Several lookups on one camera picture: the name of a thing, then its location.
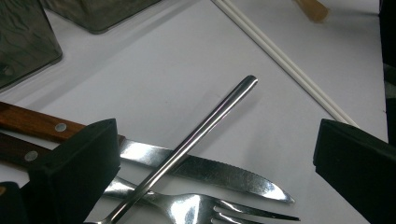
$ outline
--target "fork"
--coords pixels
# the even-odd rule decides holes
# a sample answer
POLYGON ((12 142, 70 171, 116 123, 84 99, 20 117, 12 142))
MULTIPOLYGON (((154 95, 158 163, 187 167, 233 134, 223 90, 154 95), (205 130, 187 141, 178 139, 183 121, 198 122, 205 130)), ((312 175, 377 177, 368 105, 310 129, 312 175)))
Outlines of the fork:
MULTIPOLYGON (((105 190, 107 197, 124 199, 134 191, 136 185, 118 176, 105 190)), ((217 210, 224 210, 230 214, 247 214, 258 217, 299 221, 297 217, 290 217, 278 213, 268 212, 238 203, 207 196, 204 194, 164 195, 149 191, 139 203, 161 210, 174 224, 207 224, 220 220, 224 223, 259 224, 233 215, 226 215, 217 210)))

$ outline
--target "white surface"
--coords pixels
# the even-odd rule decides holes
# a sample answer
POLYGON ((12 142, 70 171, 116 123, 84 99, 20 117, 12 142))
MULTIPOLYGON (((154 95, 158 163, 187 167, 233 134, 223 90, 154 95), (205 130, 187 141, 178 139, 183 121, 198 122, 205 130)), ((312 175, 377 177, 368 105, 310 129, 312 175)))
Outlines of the white surface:
MULTIPOLYGON (((377 2, 321 2, 331 9, 324 24, 309 21, 293 1, 234 1, 364 131, 387 140, 377 2)), ((210 194, 302 223, 367 223, 315 173, 319 123, 331 117, 211 1, 163 0, 102 35, 48 16, 63 60, 0 93, 1 101, 84 124, 116 118, 128 138, 176 147, 251 74, 258 86, 191 154, 263 175, 297 203, 174 177, 154 189, 210 194)), ((28 181, 5 165, 0 171, 0 181, 28 181)), ((137 184, 148 172, 123 163, 119 175, 137 184)), ((89 220, 101 219, 116 204, 101 199, 89 220)), ((125 223, 166 223, 152 209, 137 207, 131 214, 125 223)))

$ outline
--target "chopstick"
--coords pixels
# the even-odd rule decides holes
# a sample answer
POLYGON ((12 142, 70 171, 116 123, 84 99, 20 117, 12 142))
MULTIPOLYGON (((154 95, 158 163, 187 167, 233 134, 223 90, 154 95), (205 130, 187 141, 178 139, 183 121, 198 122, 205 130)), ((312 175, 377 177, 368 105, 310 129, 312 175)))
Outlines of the chopstick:
POLYGON ((301 70, 271 39, 263 33, 230 0, 212 0, 233 22, 235 22, 257 45, 278 63, 303 89, 308 92, 335 120, 359 128, 309 76, 301 70))

